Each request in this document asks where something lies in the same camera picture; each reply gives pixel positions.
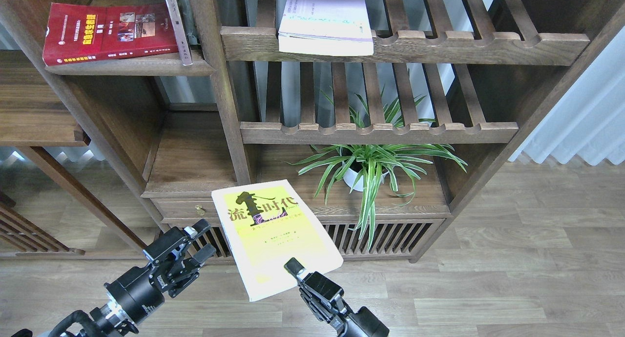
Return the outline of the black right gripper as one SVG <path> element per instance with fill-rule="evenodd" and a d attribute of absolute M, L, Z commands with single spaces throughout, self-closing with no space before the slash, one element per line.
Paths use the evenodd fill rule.
<path fill-rule="evenodd" d="M 362 306 L 356 313 L 342 299 L 344 290 L 325 275 L 306 270 L 294 257 L 284 268 L 296 280 L 302 299 L 318 321 L 335 328 L 338 337 L 387 337 L 386 327 Z"/>

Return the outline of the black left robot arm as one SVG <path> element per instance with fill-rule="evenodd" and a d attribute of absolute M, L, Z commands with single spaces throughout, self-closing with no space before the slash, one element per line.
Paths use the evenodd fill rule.
<path fill-rule="evenodd" d="M 185 258 L 192 242 L 211 228 L 205 219 L 183 230 L 173 227 L 143 250 L 145 267 L 132 267 L 125 274 L 105 283 L 109 301 L 89 314 L 76 310 L 43 337 L 71 337 L 68 328 L 82 326 L 79 337 L 123 337 L 137 334 L 138 324 L 154 313 L 164 301 L 164 293 L 174 298 L 199 276 L 199 269 L 216 252 L 206 244 L 195 255 Z"/>

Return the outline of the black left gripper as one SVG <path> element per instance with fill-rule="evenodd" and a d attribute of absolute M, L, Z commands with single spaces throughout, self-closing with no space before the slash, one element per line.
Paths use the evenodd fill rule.
<path fill-rule="evenodd" d="M 205 219 L 183 229 L 170 228 L 143 250 L 148 260 L 142 268 L 132 267 L 112 283 L 106 283 L 110 310 L 118 315 L 121 326 L 137 326 L 165 302 L 164 293 L 174 298 L 199 275 L 199 268 L 212 257 L 216 248 L 207 244 L 185 259 L 192 241 L 205 234 L 211 225 Z"/>

